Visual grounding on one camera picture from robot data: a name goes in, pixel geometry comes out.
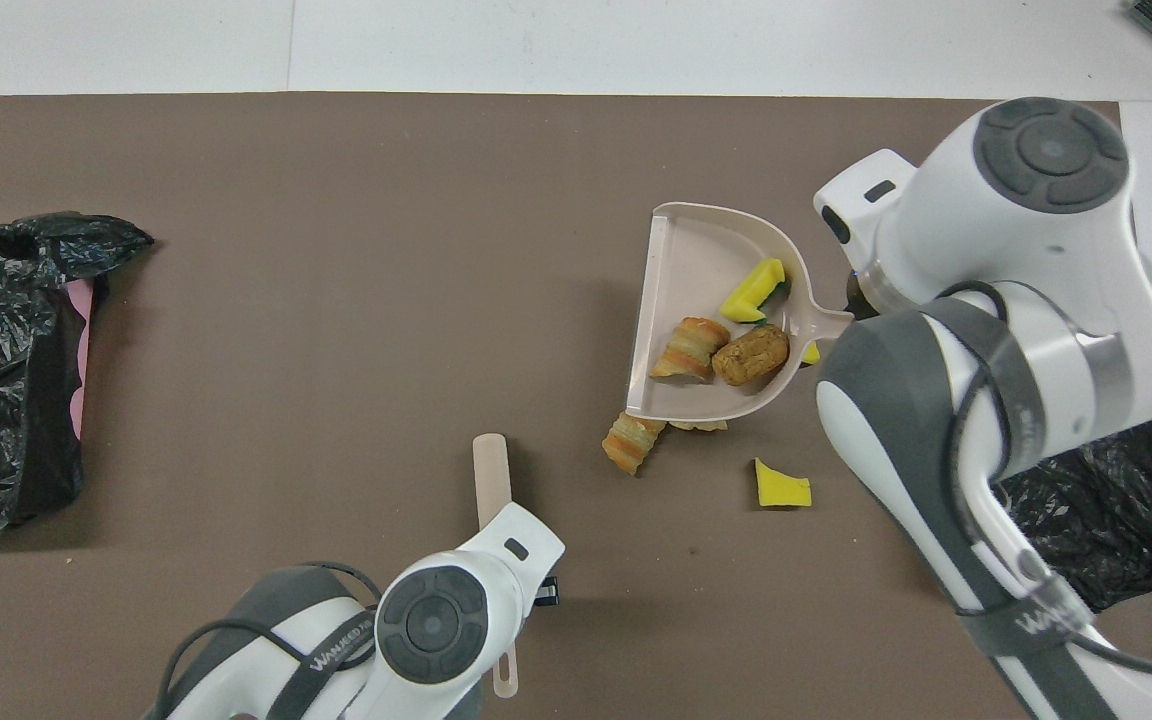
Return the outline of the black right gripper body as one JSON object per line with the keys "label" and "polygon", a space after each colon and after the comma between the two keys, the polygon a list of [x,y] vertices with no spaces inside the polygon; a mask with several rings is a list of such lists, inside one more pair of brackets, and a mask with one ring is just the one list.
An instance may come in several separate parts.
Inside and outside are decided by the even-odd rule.
{"label": "black right gripper body", "polygon": [[856,272],[846,278],[846,313],[855,323],[877,318],[887,311],[887,279],[881,272]]}

